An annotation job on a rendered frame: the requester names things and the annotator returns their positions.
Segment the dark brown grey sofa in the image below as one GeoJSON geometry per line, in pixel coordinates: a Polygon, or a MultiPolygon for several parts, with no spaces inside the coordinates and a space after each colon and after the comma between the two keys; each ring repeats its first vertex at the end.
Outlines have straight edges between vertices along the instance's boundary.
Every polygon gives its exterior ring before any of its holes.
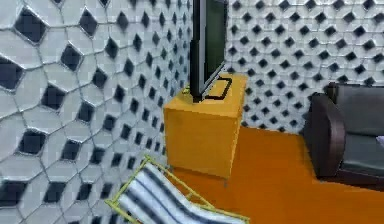
{"type": "Polygon", "coordinates": [[[384,191],[384,86],[330,83],[310,101],[303,138],[316,178],[384,191]]]}

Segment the striped deck chair yellow frame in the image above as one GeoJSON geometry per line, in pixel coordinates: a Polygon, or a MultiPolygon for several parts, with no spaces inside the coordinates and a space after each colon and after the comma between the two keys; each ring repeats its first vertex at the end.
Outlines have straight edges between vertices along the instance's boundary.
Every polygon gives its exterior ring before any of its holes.
{"type": "Polygon", "coordinates": [[[217,209],[149,155],[105,203],[131,224],[250,224],[217,209]]]}

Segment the orange wooden television cabinet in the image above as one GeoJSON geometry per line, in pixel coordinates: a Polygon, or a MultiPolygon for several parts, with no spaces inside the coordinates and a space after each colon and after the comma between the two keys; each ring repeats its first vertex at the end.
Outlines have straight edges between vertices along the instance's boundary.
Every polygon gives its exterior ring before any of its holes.
{"type": "Polygon", "coordinates": [[[163,107],[167,162],[182,168],[227,180],[242,119],[247,77],[222,74],[210,95],[199,103],[183,91],[163,107]]]}

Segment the black flat television set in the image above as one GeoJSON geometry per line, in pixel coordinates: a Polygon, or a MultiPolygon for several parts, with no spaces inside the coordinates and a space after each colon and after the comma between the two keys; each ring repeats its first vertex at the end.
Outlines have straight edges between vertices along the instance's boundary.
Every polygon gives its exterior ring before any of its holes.
{"type": "Polygon", "coordinates": [[[193,34],[190,41],[189,92],[194,103],[224,100],[232,84],[220,75],[225,65],[228,0],[193,0],[193,34]],[[215,82],[225,81],[221,95],[209,95],[215,82]]]}

